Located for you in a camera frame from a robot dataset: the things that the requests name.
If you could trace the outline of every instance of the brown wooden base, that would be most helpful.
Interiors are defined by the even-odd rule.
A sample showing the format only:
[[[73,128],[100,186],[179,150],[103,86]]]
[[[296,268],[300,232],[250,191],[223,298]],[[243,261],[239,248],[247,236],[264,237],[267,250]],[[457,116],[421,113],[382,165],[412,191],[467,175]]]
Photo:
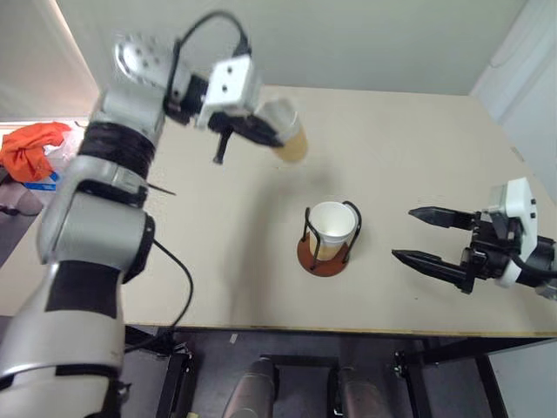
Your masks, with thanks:
[[[308,273],[320,277],[334,276],[335,274],[342,272],[346,267],[346,264],[348,264],[348,260],[346,263],[342,262],[347,251],[348,246],[344,244],[333,259],[327,261],[317,260],[315,268],[312,270],[313,254],[310,251],[310,233],[307,233],[305,235],[305,240],[300,240],[298,243],[298,261]]]

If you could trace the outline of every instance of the orange cloth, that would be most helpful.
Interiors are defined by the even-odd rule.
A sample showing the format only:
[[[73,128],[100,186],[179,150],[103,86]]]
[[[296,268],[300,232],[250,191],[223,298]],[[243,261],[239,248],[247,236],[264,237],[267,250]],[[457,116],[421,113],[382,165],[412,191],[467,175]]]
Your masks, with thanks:
[[[19,128],[3,136],[0,164],[10,176],[21,182],[38,181],[52,174],[52,166],[44,156],[44,145],[59,146],[64,142],[62,132],[70,131],[66,124],[51,122]]]

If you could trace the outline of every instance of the beige table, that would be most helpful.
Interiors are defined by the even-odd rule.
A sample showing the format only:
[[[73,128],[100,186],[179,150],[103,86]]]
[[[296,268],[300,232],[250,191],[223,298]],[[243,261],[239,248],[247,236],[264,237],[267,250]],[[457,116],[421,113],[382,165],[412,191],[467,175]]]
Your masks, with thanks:
[[[307,158],[287,165],[233,137],[223,166],[217,137],[168,123],[146,210],[157,238],[191,269],[196,292],[181,322],[394,334],[556,335],[557,303],[527,287],[477,280],[473,294],[402,265],[392,248],[458,262],[470,234],[428,226],[417,206],[481,209],[489,189],[527,176],[540,234],[557,236],[554,203],[474,98],[268,87],[300,109]],[[296,258],[306,206],[350,199],[364,223],[346,270],[314,277]],[[0,270],[0,314],[12,315],[41,280],[29,230]],[[153,248],[146,271],[124,286],[129,323],[166,325],[185,300],[185,278]]]

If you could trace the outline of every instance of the black wire cup holder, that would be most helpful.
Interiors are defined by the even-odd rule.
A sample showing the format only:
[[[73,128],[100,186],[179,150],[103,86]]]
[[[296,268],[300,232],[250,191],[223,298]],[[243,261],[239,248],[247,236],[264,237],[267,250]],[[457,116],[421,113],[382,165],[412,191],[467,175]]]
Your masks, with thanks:
[[[344,270],[346,264],[348,263],[348,260],[350,259],[350,252],[353,249],[356,240],[358,239],[359,232],[362,227],[362,215],[359,212],[358,207],[356,207],[356,205],[354,205],[352,202],[345,200],[344,202],[342,202],[342,204],[350,206],[354,210],[356,216],[358,217],[358,224],[356,225],[356,229],[354,230],[354,235],[352,236],[350,244],[343,244],[336,255],[330,260],[318,260],[317,258],[319,249],[321,248],[322,239],[317,229],[310,222],[311,209],[309,207],[305,209],[304,233],[298,243],[298,260],[302,267],[311,274],[322,277],[333,276]],[[313,254],[310,250],[309,245],[310,233],[307,232],[308,228],[317,240],[317,245],[315,246],[315,251]]]

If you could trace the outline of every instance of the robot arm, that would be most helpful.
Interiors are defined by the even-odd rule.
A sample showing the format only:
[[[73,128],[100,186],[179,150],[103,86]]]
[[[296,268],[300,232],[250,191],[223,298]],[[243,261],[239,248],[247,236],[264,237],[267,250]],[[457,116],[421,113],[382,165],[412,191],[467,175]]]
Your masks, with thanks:
[[[429,206],[409,213],[430,225],[472,231],[472,241],[458,266],[421,251],[393,250],[407,266],[453,283],[463,293],[472,292],[476,278],[494,278],[502,287],[516,282],[557,300],[555,241],[538,236],[536,200],[526,179],[494,187],[487,209],[481,212]]]
[[[221,134],[219,163],[233,132],[276,147],[285,143],[282,127],[291,128],[255,113],[260,81],[243,31],[240,41],[241,55],[217,63],[208,81],[179,60],[179,48],[143,37],[116,45],[120,73],[42,218],[37,247],[47,273],[0,347],[1,417],[119,416],[120,287],[144,269],[154,240],[143,205],[165,115],[182,125],[196,117],[199,128]]]

